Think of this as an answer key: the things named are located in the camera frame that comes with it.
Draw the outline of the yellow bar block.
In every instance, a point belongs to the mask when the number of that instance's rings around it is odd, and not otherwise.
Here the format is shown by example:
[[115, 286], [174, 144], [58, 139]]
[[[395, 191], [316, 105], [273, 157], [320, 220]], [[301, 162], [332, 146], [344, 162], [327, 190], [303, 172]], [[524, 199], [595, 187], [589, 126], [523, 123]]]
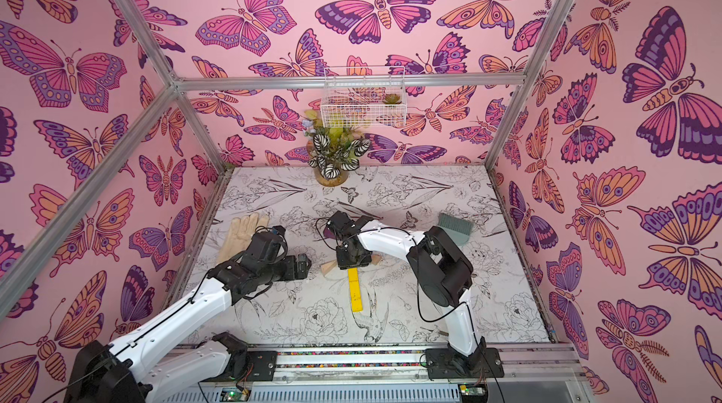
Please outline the yellow bar block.
[[364, 309], [363, 297], [361, 293], [361, 284], [357, 268], [347, 269], [347, 277], [349, 281], [349, 292], [351, 301], [351, 310], [354, 314], [360, 313]]

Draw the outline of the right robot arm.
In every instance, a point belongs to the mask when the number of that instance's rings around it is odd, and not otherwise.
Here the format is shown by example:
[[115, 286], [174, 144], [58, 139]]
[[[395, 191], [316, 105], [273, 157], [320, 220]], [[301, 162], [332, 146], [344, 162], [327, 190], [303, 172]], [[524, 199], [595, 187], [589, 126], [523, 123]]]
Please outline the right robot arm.
[[425, 321], [444, 320], [449, 346], [460, 356], [469, 358], [482, 347], [470, 306], [474, 268], [443, 228], [410, 231], [367, 216], [354, 220], [338, 211], [325, 221], [320, 234], [325, 241], [335, 242], [336, 262], [341, 270], [367, 267], [379, 255], [405, 260], [417, 279], [417, 293], [447, 310]]

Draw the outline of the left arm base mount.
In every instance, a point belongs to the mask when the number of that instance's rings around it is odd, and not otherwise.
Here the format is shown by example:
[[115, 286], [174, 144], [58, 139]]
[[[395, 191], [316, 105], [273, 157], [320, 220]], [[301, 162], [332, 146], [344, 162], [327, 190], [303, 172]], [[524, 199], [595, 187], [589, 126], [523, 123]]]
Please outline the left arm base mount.
[[229, 354], [225, 367], [205, 382], [272, 382], [278, 363], [276, 350], [250, 350], [249, 345], [231, 333], [219, 333], [212, 341], [220, 343]]

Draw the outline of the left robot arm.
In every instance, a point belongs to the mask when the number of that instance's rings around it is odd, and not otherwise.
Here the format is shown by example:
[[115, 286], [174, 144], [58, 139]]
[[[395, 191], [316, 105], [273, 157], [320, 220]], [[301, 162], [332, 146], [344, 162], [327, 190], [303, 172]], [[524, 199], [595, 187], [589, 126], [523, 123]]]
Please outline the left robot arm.
[[282, 226], [261, 228], [246, 249], [208, 270], [182, 299], [108, 345], [82, 348], [66, 389], [67, 402], [162, 402], [210, 378], [244, 376], [247, 346], [216, 335], [198, 350], [169, 358], [180, 342], [239, 301], [251, 301], [276, 282], [308, 277], [311, 261], [289, 253]]

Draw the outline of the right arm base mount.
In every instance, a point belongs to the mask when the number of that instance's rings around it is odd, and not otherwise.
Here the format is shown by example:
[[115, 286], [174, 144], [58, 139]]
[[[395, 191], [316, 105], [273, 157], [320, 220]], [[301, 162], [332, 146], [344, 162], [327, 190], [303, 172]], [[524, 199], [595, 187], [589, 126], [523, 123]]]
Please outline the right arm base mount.
[[468, 356], [447, 346], [445, 348], [427, 348], [423, 359], [431, 380], [505, 377], [498, 349], [489, 348], [484, 338]]

